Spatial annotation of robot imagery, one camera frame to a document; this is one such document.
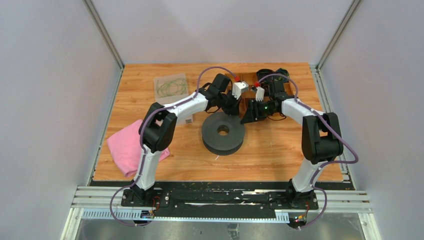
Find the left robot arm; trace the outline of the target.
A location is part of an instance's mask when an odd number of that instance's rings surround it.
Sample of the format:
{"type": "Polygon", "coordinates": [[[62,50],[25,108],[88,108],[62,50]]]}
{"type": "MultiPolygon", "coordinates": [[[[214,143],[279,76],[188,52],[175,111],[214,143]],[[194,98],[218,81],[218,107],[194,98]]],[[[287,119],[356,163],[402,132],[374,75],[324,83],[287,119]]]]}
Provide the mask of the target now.
{"type": "Polygon", "coordinates": [[[182,100],[165,105],[153,103],[138,131],[141,157],[130,185],[135,202],[142,207],[152,203],[158,163],[162,152],[173,140],[177,123],[212,107],[229,111],[248,89],[249,85],[238,76],[230,79],[219,73],[212,82],[198,86],[194,93],[182,100]]]}

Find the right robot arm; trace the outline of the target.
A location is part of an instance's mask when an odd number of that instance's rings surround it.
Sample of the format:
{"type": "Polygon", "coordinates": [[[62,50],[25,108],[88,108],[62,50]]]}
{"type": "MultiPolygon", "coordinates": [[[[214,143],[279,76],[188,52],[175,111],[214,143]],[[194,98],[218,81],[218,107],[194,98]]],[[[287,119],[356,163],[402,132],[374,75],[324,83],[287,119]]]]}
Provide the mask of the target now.
{"type": "Polygon", "coordinates": [[[254,83],[250,99],[241,122],[258,122],[279,113],[299,123],[302,127],[301,150],[303,161],[296,175],[289,180],[286,203],[294,209],[311,198],[315,183],[327,165],[336,162],[344,151],[338,116],[322,112],[303,103],[298,94],[288,94],[285,84],[276,80],[276,73],[266,75],[254,83]]]}

